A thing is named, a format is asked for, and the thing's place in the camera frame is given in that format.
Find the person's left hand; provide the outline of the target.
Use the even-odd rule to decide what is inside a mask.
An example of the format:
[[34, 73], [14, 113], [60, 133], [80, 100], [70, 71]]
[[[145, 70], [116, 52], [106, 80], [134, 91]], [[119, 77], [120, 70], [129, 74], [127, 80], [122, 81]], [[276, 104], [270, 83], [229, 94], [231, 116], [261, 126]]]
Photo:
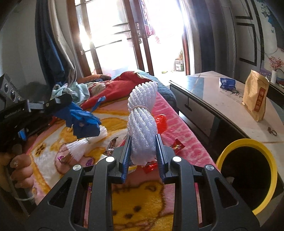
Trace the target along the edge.
[[34, 185], [33, 169], [31, 166], [31, 158], [27, 153], [29, 148], [33, 145], [29, 139], [23, 147], [23, 153], [14, 155], [10, 153], [1, 153], [1, 188], [7, 192], [11, 191], [9, 182], [7, 180], [4, 167], [9, 165], [13, 172], [11, 174], [12, 181], [16, 181], [16, 188], [30, 189]]

